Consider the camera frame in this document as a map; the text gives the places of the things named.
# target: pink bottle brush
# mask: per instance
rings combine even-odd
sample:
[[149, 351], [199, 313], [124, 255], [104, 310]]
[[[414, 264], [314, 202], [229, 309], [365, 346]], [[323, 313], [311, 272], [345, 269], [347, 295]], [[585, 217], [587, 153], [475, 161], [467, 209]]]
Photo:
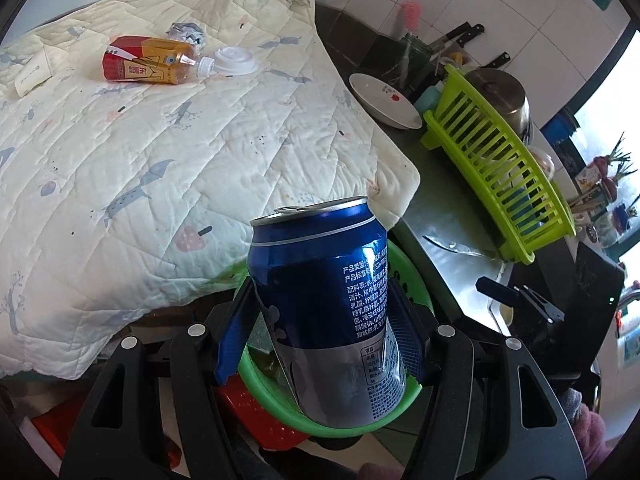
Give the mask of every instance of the pink bottle brush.
[[402, 22], [404, 24], [404, 30], [411, 34], [418, 33], [421, 12], [422, 9], [420, 8], [420, 2], [417, 2], [416, 0], [407, 0], [402, 4]]
[[407, 76], [409, 75], [409, 54], [411, 51], [412, 37], [418, 32], [421, 12], [420, 3], [415, 0], [407, 0], [402, 4], [402, 21], [404, 22], [404, 29], [409, 33], [409, 37], [404, 38], [404, 40], [406, 40], [406, 48], [400, 62], [399, 86], [401, 90], [404, 89]]

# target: white plastic lid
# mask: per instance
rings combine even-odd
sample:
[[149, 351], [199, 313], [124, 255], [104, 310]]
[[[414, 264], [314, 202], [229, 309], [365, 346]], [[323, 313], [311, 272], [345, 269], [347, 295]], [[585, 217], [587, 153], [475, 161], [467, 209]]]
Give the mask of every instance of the white plastic lid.
[[244, 75], [258, 69], [258, 60], [251, 51], [241, 46], [225, 46], [214, 54], [216, 72], [227, 75]]
[[198, 63], [198, 69], [196, 70], [196, 76], [199, 78], [209, 77], [213, 73], [213, 66], [216, 60], [212, 57], [203, 57]]

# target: cooking pot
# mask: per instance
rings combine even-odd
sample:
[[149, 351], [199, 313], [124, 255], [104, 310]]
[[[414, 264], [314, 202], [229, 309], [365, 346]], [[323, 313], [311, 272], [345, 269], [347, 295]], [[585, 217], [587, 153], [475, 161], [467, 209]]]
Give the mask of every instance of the cooking pot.
[[507, 121], [520, 139], [528, 144], [533, 129], [529, 101], [520, 82], [514, 76], [495, 68], [478, 68], [465, 77]]

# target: blue container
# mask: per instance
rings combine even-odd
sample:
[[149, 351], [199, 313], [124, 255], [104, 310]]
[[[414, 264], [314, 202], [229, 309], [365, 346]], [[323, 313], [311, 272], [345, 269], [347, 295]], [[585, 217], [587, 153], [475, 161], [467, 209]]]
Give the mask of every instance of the blue container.
[[247, 266], [300, 409], [331, 428], [391, 412], [405, 373], [386, 321], [386, 231], [366, 197], [252, 221]]
[[552, 146], [571, 137], [580, 126], [565, 110], [560, 110], [547, 124], [542, 126], [542, 135]]

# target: green dish rack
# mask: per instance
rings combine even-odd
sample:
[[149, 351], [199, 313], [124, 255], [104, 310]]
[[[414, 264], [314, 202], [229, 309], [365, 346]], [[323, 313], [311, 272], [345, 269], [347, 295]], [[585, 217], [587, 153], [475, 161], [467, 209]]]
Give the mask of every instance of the green dish rack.
[[505, 260], [530, 264], [534, 251], [566, 235], [574, 219], [556, 184], [549, 182], [503, 117], [452, 66], [435, 113], [427, 111], [428, 150], [443, 147], [494, 218]]

